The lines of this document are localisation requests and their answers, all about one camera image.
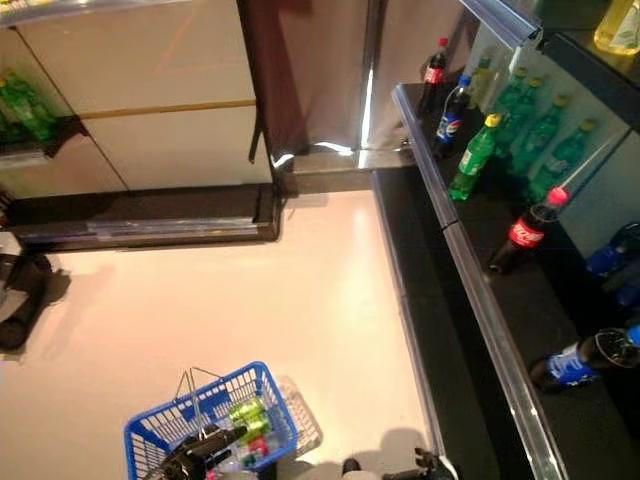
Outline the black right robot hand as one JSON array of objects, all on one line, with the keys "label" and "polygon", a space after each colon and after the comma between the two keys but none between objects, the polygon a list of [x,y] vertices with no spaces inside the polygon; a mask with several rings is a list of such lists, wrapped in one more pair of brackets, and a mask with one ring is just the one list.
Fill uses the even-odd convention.
[{"label": "black right robot hand", "polygon": [[420,447],[414,448],[415,464],[413,469],[396,473],[395,479],[443,479],[459,480],[462,478],[457,467],[444,455],[434,454]]}]

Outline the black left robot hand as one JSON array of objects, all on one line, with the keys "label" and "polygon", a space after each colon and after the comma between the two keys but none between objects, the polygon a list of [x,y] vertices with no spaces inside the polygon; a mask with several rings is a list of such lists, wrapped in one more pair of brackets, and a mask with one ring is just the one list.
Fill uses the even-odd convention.
[{"label": "black left robot hand", "polygon": [[217,465],[231,457],[232,445],[248,429],[245,426],[223,429],[208,426],[204,432],[189,436],[156,469],[161,479],[206,479]]}]

